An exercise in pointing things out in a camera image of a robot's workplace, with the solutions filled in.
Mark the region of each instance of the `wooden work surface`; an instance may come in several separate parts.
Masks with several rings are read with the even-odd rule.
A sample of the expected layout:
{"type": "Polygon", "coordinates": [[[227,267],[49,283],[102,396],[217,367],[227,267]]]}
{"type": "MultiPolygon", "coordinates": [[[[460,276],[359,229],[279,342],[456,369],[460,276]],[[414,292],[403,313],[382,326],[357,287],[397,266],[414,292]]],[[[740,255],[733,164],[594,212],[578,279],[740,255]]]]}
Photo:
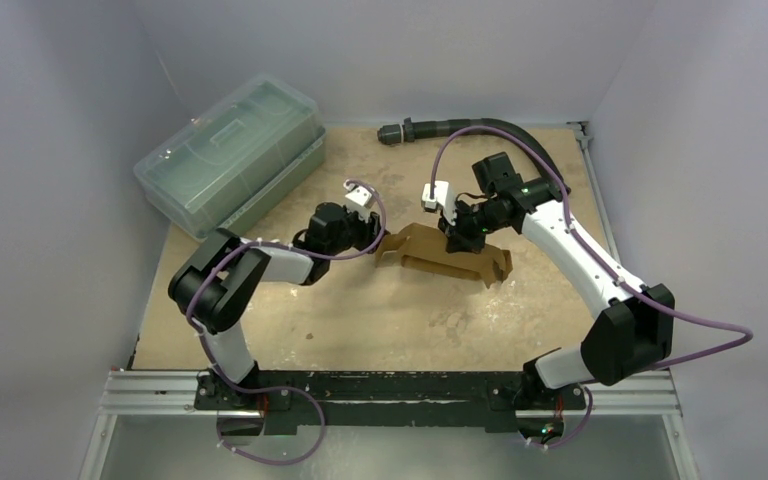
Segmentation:
{"type": "MultiPolygon", "coordinates": [[[[572,211],[605,245],[584,161],[573,132],[530,130],[572,188],[572,211]]],[[[342,204],[343,180],[373,185],[387,209],[387,228],[437,224],[419,197],[442,139],[386,147],[372,128],[332,128],[326,161],[247,234],[281,239],[307,226],[317,204],[342,204]]],[[[455,191],[478,190],[470,166],[507,151],[524,179],[537,176],[525,155],[494,137],[466,137],[449,146],[438,179],[455,191]]],[[[264,283],[242,325],[261,368],[320,370],[517,370],[584,338],[592,320],[584,302],[546,255],[512,229],[488,236],[511,250],[513,272],[485,289],[479,282],[408,270],[373,256],[333,262],[316,285],[264,283]]],[[[172,226],[157,268],[137,345],[135,369],[203,369],[193,330],[166,296],[169,280],[197,243],[172,226]]]]}

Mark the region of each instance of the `white wall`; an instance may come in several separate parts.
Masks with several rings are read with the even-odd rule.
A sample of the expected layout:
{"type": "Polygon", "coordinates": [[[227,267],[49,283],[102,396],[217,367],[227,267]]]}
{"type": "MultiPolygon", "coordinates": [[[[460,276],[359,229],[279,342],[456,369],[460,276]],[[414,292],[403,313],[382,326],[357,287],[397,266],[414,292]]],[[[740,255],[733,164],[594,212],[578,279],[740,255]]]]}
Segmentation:
{"type": "Polygon", "coordinates": [[[198,114],[260,71],[330,122],[583,120],[655,0],[138,0],[198,114]]]}
{"type": "MultiPolygon", "coordinates": [[[[675,369],[704,478],[768,478],[768,1],[661,1],[593,116],[623,260],[756,339],[675,369]]],[[[677,328],[678,353],[729,337],[677,328]]]]}
{"type": "Polygon", "coordinates": [[[0,478],[74,478],[167,222],[133,163],[186,121],[126,0],[0,2],[0,478]]]}

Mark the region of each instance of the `cardboard piece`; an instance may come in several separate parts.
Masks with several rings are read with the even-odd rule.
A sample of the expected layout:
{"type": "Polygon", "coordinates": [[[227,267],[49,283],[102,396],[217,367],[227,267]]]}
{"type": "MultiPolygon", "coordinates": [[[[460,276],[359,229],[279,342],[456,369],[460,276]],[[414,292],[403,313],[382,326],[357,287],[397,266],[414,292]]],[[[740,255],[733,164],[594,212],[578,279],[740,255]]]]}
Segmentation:
{"type": "Polygon", "coordinates": [[[481,253],[446,253],[446,235],[419,223],[411,223],[399,233],[384,236],[375,252],[376,267],[381,257],[389,252],[395,252],[403,267],[467,280],[483,280],[487,288],[497,281],[505,281],[513,270],[509,250],[486,245],[481,253]]]}

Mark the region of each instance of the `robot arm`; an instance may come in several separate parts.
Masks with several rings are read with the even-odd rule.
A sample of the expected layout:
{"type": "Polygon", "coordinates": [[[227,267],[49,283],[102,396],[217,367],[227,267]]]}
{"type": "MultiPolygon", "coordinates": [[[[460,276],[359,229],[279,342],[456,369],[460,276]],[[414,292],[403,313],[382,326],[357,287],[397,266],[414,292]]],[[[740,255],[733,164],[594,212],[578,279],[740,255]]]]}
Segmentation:
{"type": "Polygon", "coordinates": [[[211,270],[241,244],[254,243],[231,265],[225,278],[215,278],[196,303],[194,321],[204,328],[203,335],[216,363],[234,382],[242,381],[255,366],[246,345],[240,320],[260,282],[312,285],[330,268],[329,257],[349,248],[362,250],[372,244],[381,229],[377,213],[370,211],[372,194],[366,188],[345,185],[349,192],[344,206],[322,203],[316,207],[308,228],[298,232],[292,246],[318,254],[281,248],[276,242],[237,237],[219,229],[211,233],[169,284],[169,297],[182,313],[211,270]]]}
{"type": "MultiPolygon", "coordinates": [[[[456,200],[446,182],[423,191],[427,211],[439,211],[439,228],[449,252],[480,252],[488,233],[513,227],[544,251],[581,295],[594,325],[580,345],[554,350],[524,365],[523,393],[540,398],[566,385],[596,380],[613,385],[666,358],[672,346],[673,319],[643,304],[614,283],[576,242],[564,222],[560,192],[544,179],[522,180],[508,156],[499,153],[473,165],[486,200],[474,205],[456,200]]],[[[673,307],[663,285],[648,287],[626,271],[572,218],[570,227],[629,285],[653,300],[673,307]]]]}

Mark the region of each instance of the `clear plastic box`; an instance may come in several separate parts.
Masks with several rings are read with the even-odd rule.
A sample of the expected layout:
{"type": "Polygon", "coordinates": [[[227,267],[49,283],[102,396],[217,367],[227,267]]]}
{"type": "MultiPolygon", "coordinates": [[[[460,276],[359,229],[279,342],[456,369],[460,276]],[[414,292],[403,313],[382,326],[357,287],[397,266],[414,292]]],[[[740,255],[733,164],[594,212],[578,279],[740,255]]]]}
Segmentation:
{"type": "Polygon", "coordinates": [[[140,160],[134,174],[149,202],[203,239],[324,132],[313,100],[259,75],[140,160]]]}
{"type": "Polygon", "coordinates": [[[288,193],[325,162],[325,135],[302,152],[293,163],[260,189],[251,199],[232,213],[220,227],[245,236],[246,232],[266,215],[288,193]]]}

